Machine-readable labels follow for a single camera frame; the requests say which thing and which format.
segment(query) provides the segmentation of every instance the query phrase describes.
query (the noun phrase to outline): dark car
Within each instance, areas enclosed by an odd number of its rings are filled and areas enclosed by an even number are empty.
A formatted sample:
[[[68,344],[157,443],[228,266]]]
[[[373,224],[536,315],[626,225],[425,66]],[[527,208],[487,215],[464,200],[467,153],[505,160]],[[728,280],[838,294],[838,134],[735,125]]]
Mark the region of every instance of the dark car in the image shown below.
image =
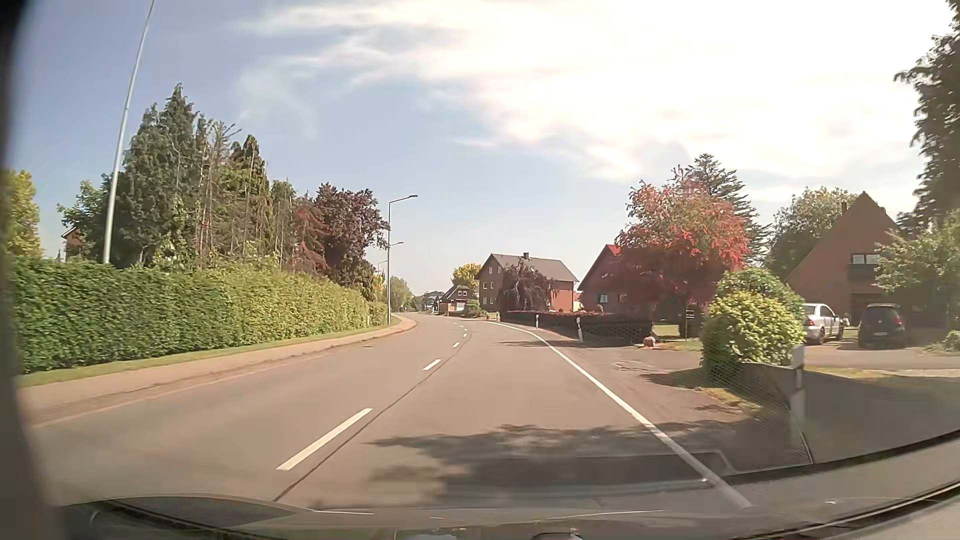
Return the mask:
[[[909,332],[896,304],[870,304],[860,317],[857,342],[861,349],[877,345],[906,347]]]

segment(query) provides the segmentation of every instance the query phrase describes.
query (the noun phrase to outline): sidewalk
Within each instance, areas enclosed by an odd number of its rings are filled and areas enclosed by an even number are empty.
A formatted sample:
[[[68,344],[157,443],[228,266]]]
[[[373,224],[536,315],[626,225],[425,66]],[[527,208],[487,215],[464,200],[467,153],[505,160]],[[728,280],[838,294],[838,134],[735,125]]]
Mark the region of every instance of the sidewalk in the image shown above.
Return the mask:
[[[335,347],[343,347],[408,331],[417,325],[411,319],[396,314],[394,317],[400,320],[398,324],[376,331],[331,339],[319,339],[260,351],[214,356],[134,371],[123,371],[99,377],[51,382],[39,386],[20,388],[17,395],[21,406],[34,417],[35,421],[39,421],[46,419],[46,417],[55,416],[50,414],[54,411],[76,408],[72,405],[94,404],[102,402],[107,397],[120,397],[119,401],[124,401],[122,396],[131,396],[134,393],[139,395],[141,393],[139,391],[142,390],[166,389],[175,382],[198,380],[207,376],[243,370],[243,368],[259,364],[268,364],[297,356],[314,355]]]

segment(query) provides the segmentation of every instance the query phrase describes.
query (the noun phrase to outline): hedge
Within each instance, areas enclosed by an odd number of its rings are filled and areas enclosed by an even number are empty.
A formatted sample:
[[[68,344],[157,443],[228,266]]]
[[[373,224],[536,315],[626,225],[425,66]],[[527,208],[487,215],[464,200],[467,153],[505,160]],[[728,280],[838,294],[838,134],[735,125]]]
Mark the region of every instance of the hedge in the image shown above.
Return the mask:
[[[755,292],[777,300],[800,321],[801,325],[806,323],[804,298],[790,288],[790,285],[780,281],[769,270],[746,268],[736,272],[727,272],[717,284],[716,298],[723,298],[734,292]]]
[[[386,306],[278,269],[166,273],[14,258],[21,372],[377,326]]]
[[[804,328],[780,301],[743,291],[713,300],[700,339],[709,374],[723,380],[740,362],[781,364],[803,343]]]

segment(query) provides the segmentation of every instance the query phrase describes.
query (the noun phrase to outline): house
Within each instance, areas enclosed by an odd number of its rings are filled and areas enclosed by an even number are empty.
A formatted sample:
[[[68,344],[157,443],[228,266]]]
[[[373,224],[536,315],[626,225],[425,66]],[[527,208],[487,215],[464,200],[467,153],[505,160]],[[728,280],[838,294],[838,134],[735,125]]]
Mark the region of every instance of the house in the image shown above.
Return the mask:
[[[78,256],[86,246],[83,235],[76,227],[72,227],[66,233],[61,234],[60,238],[63,238],[63,253],[67,260]]]
[[[486,311],[497,311],[497,299],[503,286],[503,270],[515,266],[520,261],[536,269],[548,280],[553,282],[553,294],[550,298],[550,309],[554,311],[573,311],[573,284],[577,277],[570,272],[562,260],[558,258],[530,257],[530,253],[518,255],[502,255],[491,253],[480,267],[476,279],[480,282],[480,307]]]
[[[423,295],[423,309],[433,311],[438,308],[441,298],[444,297],[444,292],[441,290],[435,290],[428,292]]]
[[[583,309],[605,313],[624,313],[636,311],[638,306],[628,302],[627,290],[614,284],[612,275],[615,271],[616,258],[620,257],[622,248],[616,244],[606,244],[600,254],[593,260],[590,269],[580,282],[579,300]],[[655,321],[668,324],[680,324],[684,319],[686,298],[681,295],[670,294],[660,300],[652,316]]]
[[[439,313],[463,311],[464,307],[467,307],[467,301],[476,299],[476,291],[470,290],[470,287],[466,285],[453,285],[447,289],[443,297],[441,297],[437,311]]]
[[[628,310],[627,292],[613,287],[609,277],[614,261],[620,256],[620,246],[607,244],[600,255],[593,260],[590,269],[580,282],[580,304],[589,311],[599,311],[603,306],[605,313],[620,313]]]
[[[857,324],[867,304],[884,299],[874,284],[876,245],[889,243],[888,232],[897,224],[866,191],[841,212],[786,282],[807,302],[827,304],[838,315],[849,313]]]

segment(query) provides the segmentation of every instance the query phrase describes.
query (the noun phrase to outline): weeping tree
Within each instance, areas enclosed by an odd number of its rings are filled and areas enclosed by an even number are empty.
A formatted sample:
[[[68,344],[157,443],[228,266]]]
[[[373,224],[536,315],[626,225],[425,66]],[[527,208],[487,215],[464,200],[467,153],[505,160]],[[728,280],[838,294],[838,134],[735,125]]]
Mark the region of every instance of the weeping tree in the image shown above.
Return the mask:
[[[517,264],[504,268],[498,304],[504,311],[547,311],[553,283],[553,280],[548,280],[539,270],[521,259]]]

